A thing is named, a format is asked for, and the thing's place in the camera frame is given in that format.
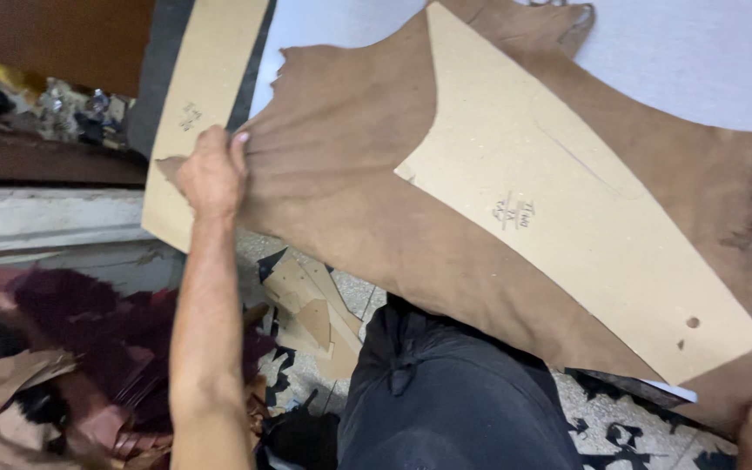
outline cardboard scrap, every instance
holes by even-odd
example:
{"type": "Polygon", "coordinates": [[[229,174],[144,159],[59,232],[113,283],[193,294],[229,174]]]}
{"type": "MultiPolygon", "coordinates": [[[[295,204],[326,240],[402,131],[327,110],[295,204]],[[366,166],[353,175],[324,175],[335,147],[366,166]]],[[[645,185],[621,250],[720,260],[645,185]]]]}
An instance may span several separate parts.
{"type": "Polygon", "coordinates": [[[318,341],[321,349],[329,350],[329,309],[326,299],[313,299],[304,305],[295,320],[318,341]]]}
{"type": "MultiPolygon", "coordinates": [[[[183,252],[191,246],[193,211],[156,162],[191,155],[200,132],[227,124],[267,4],[197,2],[185,29],[155,135],[141,218],[141,227],[183,252]]],[[[173,170],[181,161],[174,163],[173,170]]]]}
{"type": "Polygon", "coordinates": [[[752,351],[745,309],[588,124],[443,5],[426,13],[437,111],[396,173],[516,250],[669,384],[752,351]]]}
{"type": "Polygon", "coordinates": [[[321,294],[327,298],[327,301],[332,305],[335,311],[341,314],[344,319],[344,323],[350,326],[352,331],[358,332],[362,327],[362,321],[350,313],[347,309],[347,305],[344,304],[344,299],[341,298],[339,292],[339,286],[332,280],[327,265],[320,261],[311,261],[303,265],[303,270],[307,273],[309,278],[315,285],[321,290],[321,294]]]}
{"type": "Polygon", "coordinates": [[[362,344],[358,330],[353,331],[343,315],[355,316],[339,302],[340,294],[334,302],[324,294],[338,294],[329,274],[326,278],[320,274],[327,272],[324,265],[311,262],[308,266],[312,275],[317,274],[318,283],[295,258],[282,262],[263,282],[266,296],[280,307],[277,344],[315,356],[325,378],[350,378],[362,344]],[[337,305],[342,313],[336,310],[337,305]]]}

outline person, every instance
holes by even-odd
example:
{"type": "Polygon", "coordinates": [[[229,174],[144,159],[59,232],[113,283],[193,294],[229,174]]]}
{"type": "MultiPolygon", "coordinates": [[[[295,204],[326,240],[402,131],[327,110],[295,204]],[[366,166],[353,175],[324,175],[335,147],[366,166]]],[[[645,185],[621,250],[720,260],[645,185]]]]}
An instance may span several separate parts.
{"type": "MultiPolygon", "coordinates": [[[[171,343],[173,468],[254,468],[241,373],[235,220],[249,135],[199,135],[178,173],[195,211],[171,343]]],[[[339,468],[581,468],[540,360],[404,300],[368,325],[339,468]]],[[[752,470],[752,408],[738,468],[752,470]]]]}

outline black pants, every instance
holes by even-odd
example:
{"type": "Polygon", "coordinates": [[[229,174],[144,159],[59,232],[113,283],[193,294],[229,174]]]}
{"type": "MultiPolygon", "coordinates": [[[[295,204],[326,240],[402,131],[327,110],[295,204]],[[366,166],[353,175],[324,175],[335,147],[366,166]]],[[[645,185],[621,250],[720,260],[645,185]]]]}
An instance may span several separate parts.
{"type": "Polygon", "coordinates": [[[544,363],[390,295],[368,325],[339,469],[581,469],[544,363]]]}

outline tiled floor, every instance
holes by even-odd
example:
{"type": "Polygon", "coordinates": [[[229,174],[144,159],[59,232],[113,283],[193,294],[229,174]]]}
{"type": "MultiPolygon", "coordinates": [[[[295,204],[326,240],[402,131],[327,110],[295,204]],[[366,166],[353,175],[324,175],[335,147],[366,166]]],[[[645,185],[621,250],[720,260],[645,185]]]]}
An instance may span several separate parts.
{"type": "MultiPolygon", "coordinates": [[[[263,302],[264,295],[257,274],[257,260],[265,258],[285,248],[286,244],[276,238],[264,237],[252,232],[241,232],[237,242],[238,268],[240,275],[240,294],[247,305],[263,302]]],[[[291,255],[299,261],[309,258],[290,248],[291,255]]],[[[370,321],[373,312],[385,304],[385,292],[376,286],[355,278],[354,276],[335,270],[332,277],[339,286],[339,291],[351,312],[364,321],[370,321]]],[[[364,327],[359,332],[363,339],[364,327]]],[[[272,355],[261,360],[261,372],[268,377],[269,386],[274,385],[277,369],[284,357],[274,359],[272,355]]],[[[290,387],[277,394],[277,405],[286,406],[303,402],[313,390],[319,393],[310,405],[310,411],[318,414],[323,411],[341,413],[347,399],[350,383],[345,380],[327,380],[318,374],[315,361],[306,355],[296,355],[294,365],[285,371],[290,387]]],[[[617,459],[606,465],[605,470],[702,470],[713,468],[734,468],[727,466],[705,466],[696,464],[696,459],[703,460],[704,453],[722,452],[736,454],[736,447],[717,436],[702,432],[693,427],[678,426],[674,433],[670,433],[670,425],[642,407],[633,403],[630,397],[612,400],[605,395],[597,395],[588,400],[585,390],[570,376],[554,372],[559,389],[559,396],[565,416],[572,426],[577,423],[587,423],[587,430],[576,433],[571,431],[574,444],[579,453],[613,456],[626,449],[636,454],[631,460],[617,459]],[[639,436],[633,439],[634,446],[630,446],[631,432],[624,427],[640,428],[639,436]],[[609,428],[614,433],[619,432],[614,445],[607,439],[609,428]]]]}

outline brown leather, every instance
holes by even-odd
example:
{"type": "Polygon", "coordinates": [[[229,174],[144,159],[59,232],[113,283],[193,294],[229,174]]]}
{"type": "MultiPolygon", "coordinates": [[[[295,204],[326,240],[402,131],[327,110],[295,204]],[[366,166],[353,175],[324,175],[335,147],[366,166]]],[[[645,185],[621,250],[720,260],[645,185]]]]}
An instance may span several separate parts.
{"type": "MultiPolygon", "coordinates": [[[[581,43],[581,32],[566,34],[588,6],[443,3],[590,124],[752,315],[752,133],[654,110],[574,64],[562,48],[581,43]]],[[[274,99],[245,125],[248,228],[554,366],[658,379],[517,252],[393,175],[436,109],[424,13],[370,47],[284,54],[274,99]]],[[[747,363],[752,355],[692,380],[701,402],[682,412],[732,431],[752,401],[747,363]]]]}

